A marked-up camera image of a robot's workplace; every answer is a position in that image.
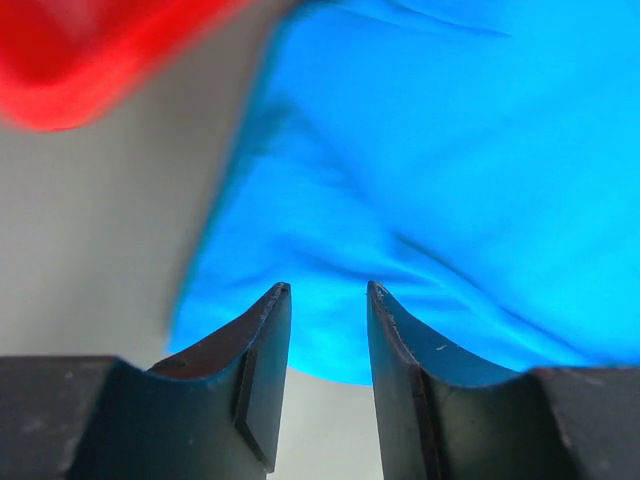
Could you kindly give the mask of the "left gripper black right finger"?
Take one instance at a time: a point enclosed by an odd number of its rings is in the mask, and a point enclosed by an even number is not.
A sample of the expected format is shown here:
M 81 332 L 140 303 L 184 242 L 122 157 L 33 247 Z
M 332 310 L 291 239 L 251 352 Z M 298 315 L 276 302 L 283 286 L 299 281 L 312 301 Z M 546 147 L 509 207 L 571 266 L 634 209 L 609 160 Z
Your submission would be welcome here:
M 367 335 L 384 478 L 578 478 L 535 374 L 464 350 L 378 282 Z

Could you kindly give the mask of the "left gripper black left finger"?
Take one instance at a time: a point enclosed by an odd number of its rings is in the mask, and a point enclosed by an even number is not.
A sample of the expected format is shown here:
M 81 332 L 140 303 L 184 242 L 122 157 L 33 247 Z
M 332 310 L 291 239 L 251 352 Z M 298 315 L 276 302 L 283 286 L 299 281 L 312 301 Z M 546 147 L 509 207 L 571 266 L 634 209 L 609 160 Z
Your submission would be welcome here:
M 114 363 L 73 479 L 263 479 L 275 469 L 291 288 L 147 371 Z

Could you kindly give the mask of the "blue t shirt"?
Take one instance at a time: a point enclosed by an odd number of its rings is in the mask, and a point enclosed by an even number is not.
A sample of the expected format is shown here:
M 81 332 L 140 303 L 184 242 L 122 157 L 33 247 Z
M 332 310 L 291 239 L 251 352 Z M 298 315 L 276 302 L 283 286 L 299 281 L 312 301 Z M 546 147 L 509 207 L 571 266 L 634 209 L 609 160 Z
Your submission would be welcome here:
M 277 282 L 289 363 L 371 381 L 366 286 L 523 371 L 639 360 L 639 5 L 306 1 L 272 37 L 169 334 Z

